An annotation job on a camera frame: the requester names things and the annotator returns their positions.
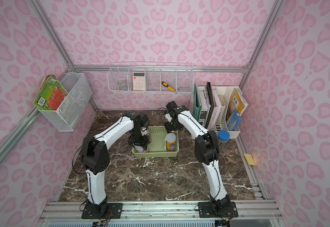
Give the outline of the yellow orange lidded can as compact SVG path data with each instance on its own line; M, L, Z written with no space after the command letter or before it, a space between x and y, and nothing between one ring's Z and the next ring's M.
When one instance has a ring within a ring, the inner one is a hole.
M174 133L168 133L165 137L165 147L168 152L176 151L177 136Z

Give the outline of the red white lidded can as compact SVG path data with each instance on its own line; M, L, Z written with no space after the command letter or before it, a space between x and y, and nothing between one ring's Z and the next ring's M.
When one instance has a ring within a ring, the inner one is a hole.
M137 153L147 153L148 152L148 149L143 148L141 146L137 146L137 145L134 146L134 150Z

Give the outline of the dark blue metal can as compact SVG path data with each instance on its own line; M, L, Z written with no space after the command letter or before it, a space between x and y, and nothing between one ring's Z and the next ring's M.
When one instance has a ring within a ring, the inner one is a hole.
M152 142L151 135L150 135L150 130L148 128L142 127L141 128L141 135L142 136L147 136L149 143Z

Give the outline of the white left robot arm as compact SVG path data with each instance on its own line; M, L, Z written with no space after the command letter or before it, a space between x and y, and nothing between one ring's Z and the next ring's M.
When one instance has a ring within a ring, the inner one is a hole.
M128 144L139 153L148 152L151 143L148 132L149 118L146 113L124 113L112 126L95 136L87 136L78 149L80 160L87 176L87 206L105 207L105 170L110 163L109 149L127 132L130 133Z

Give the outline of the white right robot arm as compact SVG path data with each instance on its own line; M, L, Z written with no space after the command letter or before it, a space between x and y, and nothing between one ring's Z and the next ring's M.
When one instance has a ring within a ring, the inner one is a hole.
M217 134L204 128L186 106L178 106L174 101L166 105L165 128L168 133L187 129L194 139L194 154L207 175L210 186L210 200L215 206L224 208L230 204L229 195L223 185L219 170L219 145Z

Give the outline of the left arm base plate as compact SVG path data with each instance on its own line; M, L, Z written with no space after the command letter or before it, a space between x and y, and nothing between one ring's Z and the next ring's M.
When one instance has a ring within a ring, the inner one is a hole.
M101 203L99 205L87 202L82 213L82 219L120 219L122 203Z

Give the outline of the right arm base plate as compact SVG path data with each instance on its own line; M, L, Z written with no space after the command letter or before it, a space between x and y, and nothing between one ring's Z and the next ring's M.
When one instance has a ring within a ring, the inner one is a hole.
M224 218L232 219L237 218L238 210L236 204L231 202L226 208L218 208L213 202L199 202L195 206L195 211L199 212L200 218Z

